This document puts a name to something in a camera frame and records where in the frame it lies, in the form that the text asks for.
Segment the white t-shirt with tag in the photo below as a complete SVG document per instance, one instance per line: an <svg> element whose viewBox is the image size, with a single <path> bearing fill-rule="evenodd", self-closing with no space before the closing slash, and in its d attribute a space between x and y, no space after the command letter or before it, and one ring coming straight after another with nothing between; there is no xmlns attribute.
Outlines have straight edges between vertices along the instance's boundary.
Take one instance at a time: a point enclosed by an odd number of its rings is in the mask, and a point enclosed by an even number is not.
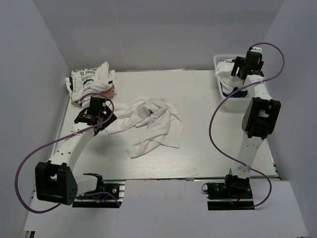
<svg viewBox="0 0 317 238"><path fill-rule="evenodd" d="M231 76L235 59L220 61L215 68L215 75L221 85L222 95L227 97L232 92L243 87L243 81L237 76Z"/></svg>

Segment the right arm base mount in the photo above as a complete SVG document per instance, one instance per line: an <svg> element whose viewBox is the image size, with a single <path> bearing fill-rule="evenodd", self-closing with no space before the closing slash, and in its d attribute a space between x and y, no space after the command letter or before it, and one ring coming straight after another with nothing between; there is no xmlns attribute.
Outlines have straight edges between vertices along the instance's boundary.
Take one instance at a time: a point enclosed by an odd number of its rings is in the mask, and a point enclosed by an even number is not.
<svg viewBox="0 0 317 238"><path fill-rule="evenodd" d="M249 178L226 175L224 182L207 182L202 185L207 194L209 211L254 210Z"/></svg>

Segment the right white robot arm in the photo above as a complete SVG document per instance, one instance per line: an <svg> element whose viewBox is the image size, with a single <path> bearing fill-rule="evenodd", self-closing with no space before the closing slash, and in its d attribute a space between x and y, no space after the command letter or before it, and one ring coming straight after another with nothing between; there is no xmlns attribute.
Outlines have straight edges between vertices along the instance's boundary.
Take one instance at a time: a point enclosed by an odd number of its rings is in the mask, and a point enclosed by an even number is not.
<svg viewBox="0 0 317 238"><path fill-rule="evenodd" d="M231 73L249 87L251 98L242 120L243 139L237 158L242 164L230 169L223 186L224 193L231 198L240 196L248 189L250 167L259 147L272 134L281 108L281 103L270 96L263 82L263 64L262 49L251 47L244 58L236 58Z"/></svg>

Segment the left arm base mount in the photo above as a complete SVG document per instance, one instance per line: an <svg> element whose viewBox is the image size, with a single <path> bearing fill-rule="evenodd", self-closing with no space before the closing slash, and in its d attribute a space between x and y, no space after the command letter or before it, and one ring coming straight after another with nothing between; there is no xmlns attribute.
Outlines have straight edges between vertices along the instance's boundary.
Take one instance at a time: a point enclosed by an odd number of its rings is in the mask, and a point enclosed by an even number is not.
<svg viewBox="0 0 317 238"><path fill-rule="evenodd" d="M102 175L85 173L76 177L77 196L74 208L119 208L125 191L125 181L104 180Z"/></svg>

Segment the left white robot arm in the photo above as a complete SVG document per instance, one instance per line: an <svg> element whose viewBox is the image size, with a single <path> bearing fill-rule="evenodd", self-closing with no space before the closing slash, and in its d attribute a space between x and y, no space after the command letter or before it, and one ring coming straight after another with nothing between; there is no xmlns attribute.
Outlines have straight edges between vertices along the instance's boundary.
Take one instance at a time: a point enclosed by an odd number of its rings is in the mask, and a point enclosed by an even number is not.
<svg viewBox="0 0 317 238"><path fill-rule="evenodd" d="M87 143L117 117L108 99L92 97L88 107L74 120L71 133L62 146L35 167L36 195L39 200L71 205L79 196L99 198L104 194L103 177L96 173L75 176L73 170Z"/></svg>

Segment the white logo t-shirt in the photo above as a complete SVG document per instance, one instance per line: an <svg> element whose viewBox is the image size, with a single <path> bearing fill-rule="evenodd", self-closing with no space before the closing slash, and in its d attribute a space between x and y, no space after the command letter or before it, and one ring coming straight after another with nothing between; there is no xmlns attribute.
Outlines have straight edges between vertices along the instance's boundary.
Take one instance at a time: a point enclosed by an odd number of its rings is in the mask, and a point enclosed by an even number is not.
<svg viewBox="0 0 317 238"><path fill-rule="evenodd" d="M114 114L117 119L105 129L108 135L146 127L145 132L126 149L131 159L146 155L161 145L180 147L183 121L175 106L167 100L139 96L128 104L115 104Z"/></svg>

